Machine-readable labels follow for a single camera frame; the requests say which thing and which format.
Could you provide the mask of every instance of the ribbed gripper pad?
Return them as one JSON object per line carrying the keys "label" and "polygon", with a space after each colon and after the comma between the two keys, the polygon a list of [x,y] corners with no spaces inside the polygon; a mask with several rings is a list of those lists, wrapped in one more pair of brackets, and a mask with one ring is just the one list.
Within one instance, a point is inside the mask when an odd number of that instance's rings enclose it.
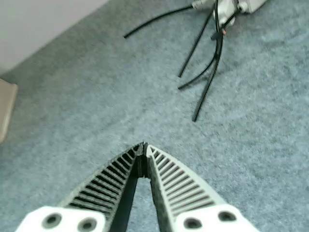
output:
{"label": "ribbed gripper pad", "polygon": [[225,201],[198,175],[166,152],[148,145],[148,176],[160,229],[173,230],[176,216]]}
{"label": "ribbed gripper pad", "polygon": [[61,205],[104,213],[107,225],[119,206],[124,188],[137,156],[143,155],[143,144],[131,147],[107,166],[100,168],[81,184]]}

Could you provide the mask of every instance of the mounting hole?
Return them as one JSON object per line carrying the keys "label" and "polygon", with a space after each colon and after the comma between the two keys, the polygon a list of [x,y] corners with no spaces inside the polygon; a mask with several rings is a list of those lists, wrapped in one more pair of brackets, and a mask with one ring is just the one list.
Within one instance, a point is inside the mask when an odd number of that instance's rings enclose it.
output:
{"label": "mounting hole", "polygon": [[198,229],[202,227],[201,221],[196,218],[192,218],[192,217],[187,218],[184,221],[183,225],[186,229]]}
{"label": "mounting hole", "polygon": [[97,226],[97,221],[94,218],[86,218],[78,224],[78,231],[90,232],[93,231]]}
{"label": "mounting hole", "polygon": [[51,229],[59,225],[61,221],[61,215],[58,213],[53,213],[44,218],[42,226],[46,229]]}
{"label": "mounting hole", "polygon": [[235,215],[227,211],[220,212],[218,217],[220,221],[235,221],[236,220]]}

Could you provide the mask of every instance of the baseboard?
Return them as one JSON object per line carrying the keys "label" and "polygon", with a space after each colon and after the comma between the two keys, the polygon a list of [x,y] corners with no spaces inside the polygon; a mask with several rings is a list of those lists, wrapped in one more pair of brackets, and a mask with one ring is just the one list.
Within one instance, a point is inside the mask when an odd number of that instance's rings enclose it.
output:
{"label": "baseboard", "polygon": [[18,87],[0,79],[0,144],[8,131]]}

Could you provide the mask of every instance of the carpet floor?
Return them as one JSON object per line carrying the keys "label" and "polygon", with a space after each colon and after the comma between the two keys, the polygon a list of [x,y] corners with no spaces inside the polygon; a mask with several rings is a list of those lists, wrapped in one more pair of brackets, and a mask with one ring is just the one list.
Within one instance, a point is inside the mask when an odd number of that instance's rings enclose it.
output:
{"label": "carpet floor", "polygon": [[[218,73],[196,123],[206,77],[184,91],[215,43],[211,22],[177,73],[206,12],[139,23],[188,0],[110,0],[1,78],[19,85],[0,146],[0,231],[56,205],[94,170],[146,141],[204,178],[259,230],[309,228],[308,0],[270,0],[227,29]],[[129,232],[158,231],[141,180]]]}

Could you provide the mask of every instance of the white device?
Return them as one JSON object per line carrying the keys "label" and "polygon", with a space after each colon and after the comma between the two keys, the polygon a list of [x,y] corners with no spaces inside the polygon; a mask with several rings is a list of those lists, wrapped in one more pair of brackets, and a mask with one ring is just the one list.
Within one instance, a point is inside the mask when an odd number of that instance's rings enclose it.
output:
{"label": "white device", "polygon": [[243,11],[251,14],[259,9],[266,1],[267,0],[238,0],[239,6]]}
{"label": "white device", "polygon": [[[244,13],[252,14],[259,9],[267,0],[219,0],[218,16],[220,25],[224,24],[227,19],[240,7]],[[203,10],[210,8],[215,0],[196,0],[192,3],[193,8]],[[233,25],[235,19],[232,19],[229,25]]]}

